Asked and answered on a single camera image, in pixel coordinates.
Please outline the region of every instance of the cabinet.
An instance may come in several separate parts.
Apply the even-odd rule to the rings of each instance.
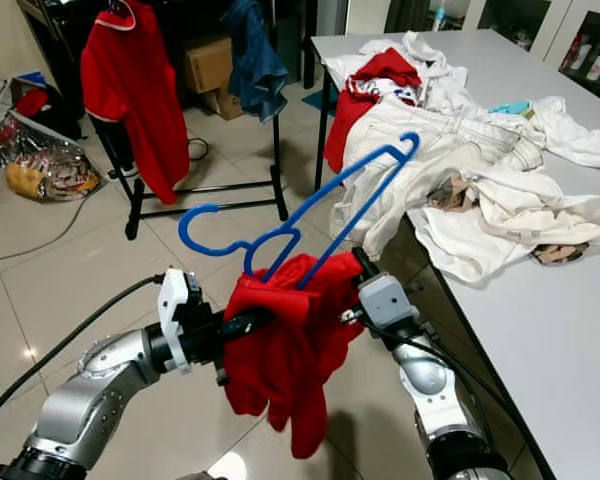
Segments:
[[[462,28],[491,28],[543,60],[571,1],[472,0]]]
[[[573,0],[545,62],[600,98],[600,0]]]

